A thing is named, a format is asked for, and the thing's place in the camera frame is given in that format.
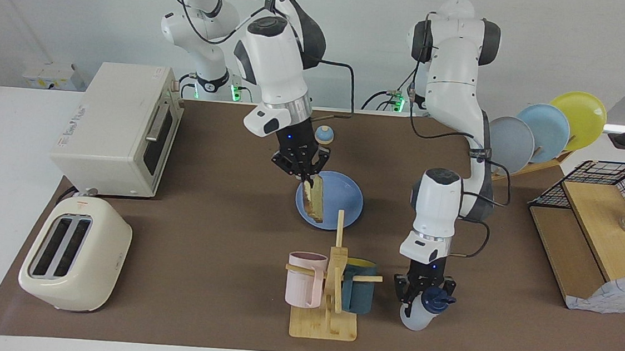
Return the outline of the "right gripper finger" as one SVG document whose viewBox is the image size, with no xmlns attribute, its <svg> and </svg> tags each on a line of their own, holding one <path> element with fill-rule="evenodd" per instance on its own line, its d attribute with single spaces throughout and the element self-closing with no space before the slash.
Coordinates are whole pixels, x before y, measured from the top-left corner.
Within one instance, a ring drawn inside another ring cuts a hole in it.
<svg viewBox="0 0 625 351">
<path fill-rule="evenodd" d="M 284 155 L 282 152 L 275 152 L 271 161 L 277 165 L 285 173 L 297 178 L 299 181 L 308 181 L 309 173 L 306 170 L 306 165 L 303 162 L 299 162 L 297 155 L 289 154 Z"/>
<path fill-rule="evenodd" d="M 321 173 L 329 158 L 330 150 L 328 149 L 328 147 L 318 146 L 316 156 L 312 157 L 311 159 L 305 160 L 305 182 L 309 183 L 309 185 L 314 185 L 315 179 L 317 178 L 318 174 Z"/>
</svg>

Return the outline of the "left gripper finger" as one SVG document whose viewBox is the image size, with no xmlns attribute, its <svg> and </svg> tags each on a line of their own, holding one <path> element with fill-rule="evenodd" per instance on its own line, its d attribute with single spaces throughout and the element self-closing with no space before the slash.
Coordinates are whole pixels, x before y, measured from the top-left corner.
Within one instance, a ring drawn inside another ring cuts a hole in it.
<svg viewBox="0 0 625 351">
<path fill-rule="evenodd" d="M 439 285 L 439 290 L 436 293 L 438 298 L 449 298 L 454 299 L 453 293 L 456 289 L 457 282 L 454 280 L 452 276 L 445 276 L 442 283 Z"/>
<path fill-rule="evenodd" d="M 396 297 L 401 302 L 401 315 L 410 318 L 413 309 L 412 303 L 415 300 L 416 286 L 410 282 L 407 275 L 394 274 L 394 284 Z"/>
</svg>

